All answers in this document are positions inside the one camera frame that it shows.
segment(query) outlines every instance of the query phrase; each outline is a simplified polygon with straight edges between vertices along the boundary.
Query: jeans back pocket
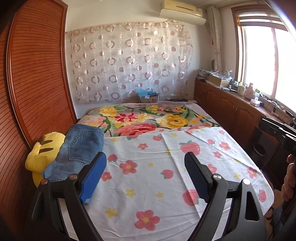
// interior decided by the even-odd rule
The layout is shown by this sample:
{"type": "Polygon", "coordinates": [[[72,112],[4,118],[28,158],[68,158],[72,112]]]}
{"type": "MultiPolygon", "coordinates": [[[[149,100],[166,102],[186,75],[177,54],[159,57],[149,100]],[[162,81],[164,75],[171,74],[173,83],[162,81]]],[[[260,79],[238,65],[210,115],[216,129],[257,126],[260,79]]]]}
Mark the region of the jeans back pocket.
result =
{"type": "Polygon", "coordinates": [[[96,154],[103,150],[104,137],[101,131],[81,130],[69,145],[69,160],[90,164],[96,154]]]}

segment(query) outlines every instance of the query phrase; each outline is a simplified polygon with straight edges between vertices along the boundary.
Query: bed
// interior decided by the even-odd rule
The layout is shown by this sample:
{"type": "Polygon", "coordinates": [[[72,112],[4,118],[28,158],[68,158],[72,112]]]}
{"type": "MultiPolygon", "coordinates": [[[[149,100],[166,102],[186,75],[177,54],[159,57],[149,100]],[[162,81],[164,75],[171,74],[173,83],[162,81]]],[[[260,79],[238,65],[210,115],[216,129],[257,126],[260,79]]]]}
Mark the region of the bed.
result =
{"type": "MultiPolygon", "coordinates": [[[[199,198],[185,169],[188,151],[226,180],[248,178],[263,214],[274,201],[271,187],[253,161],[196,104],[95,108],[88,110],[79,123],[98,126],[105,132],[107,167],[86,205],[105,241],[189,238],[206,203],[199,198]]],[[[77,239],[64,201],[60,204],[69,235],[77,239]]],[[[214,240],[223,233],[230,204],[227,200],[214,240]]]]}

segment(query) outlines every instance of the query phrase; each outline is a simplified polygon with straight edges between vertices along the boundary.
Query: pikachu plush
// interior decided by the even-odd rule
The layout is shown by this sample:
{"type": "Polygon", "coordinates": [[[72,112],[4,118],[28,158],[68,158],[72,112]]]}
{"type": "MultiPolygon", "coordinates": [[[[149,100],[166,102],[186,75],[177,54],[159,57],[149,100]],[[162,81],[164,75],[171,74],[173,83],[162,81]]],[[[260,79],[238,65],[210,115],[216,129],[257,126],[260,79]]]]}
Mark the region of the pikachu plush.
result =
{"type": "Polygon", "coordinates": [[[59,152],[60,147],[64,143],[65,135],[58,132],[46,134],[39,142],[37,142],[32,151],[28,154],[25,167],[32,171],[33,181],[38,187],[43,179],[41,173],[51,163],[59,152]]]}

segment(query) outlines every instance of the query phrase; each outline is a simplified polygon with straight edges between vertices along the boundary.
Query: white bedsheet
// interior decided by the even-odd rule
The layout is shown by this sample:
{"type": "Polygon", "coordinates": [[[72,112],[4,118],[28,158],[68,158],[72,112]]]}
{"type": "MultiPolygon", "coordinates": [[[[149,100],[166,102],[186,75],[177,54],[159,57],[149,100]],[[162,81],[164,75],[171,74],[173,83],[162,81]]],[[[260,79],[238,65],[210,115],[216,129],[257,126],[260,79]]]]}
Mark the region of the white bedsheet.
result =
{"type": "MultiPolygon", "coordinates": [[[[248,178],[265,214],[274,201],[268,182],[234,139],[220,127],[183,131],[157,129],[139,135],[105,138],[105,173],[86,206],[104,241],[187,240],[206,203],[198,198],[184,166],[193,151],[199,161],[226,180],[248,178]]],[[[64,202],[70,237],[76,238],[64,202]]],[[[221,237],[231,200],[214,236],[221,237]]]]}

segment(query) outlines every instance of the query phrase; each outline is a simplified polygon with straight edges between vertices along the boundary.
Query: white wall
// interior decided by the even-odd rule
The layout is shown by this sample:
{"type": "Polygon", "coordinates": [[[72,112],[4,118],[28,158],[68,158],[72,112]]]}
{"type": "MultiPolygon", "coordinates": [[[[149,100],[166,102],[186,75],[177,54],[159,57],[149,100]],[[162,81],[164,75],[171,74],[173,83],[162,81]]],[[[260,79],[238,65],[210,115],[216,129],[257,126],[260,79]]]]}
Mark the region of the white wall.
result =
{"type": "Polygon", "coordinates": [[[232,77],[235,76],[237,49],[231,8],[248,4],[257,4],[257,2],[246,2],[243,4],[233,5],[231,7],[221,8],[219,10],[222,26],[222,56],[224,69],[228,71],[232,70],[230,73],[232,77]]]}
{"type": "MultiPolygon", "coordinates": [[[[161,1],[158,0],[97,0],[76,8],[71,7],[71,1],[65,2],[69,5],[66,31],[107,23],[167,20],[159,17],[161,1]]],[[[185,97],[192,98],[196,70],[211,68],[213,47],[211,34],[206,26],[185,23],[185,28],[189,31],[193,45],[192,60],[188,68],[188,95],[185,97]]],[[[74,80],[70,79],[71,76],[68,74],[73,104],[77,118],[81,118],[87,109],[102,104],[79,103],[75,97],[76,90],[75,85],[72,85],[74,80]]]]}

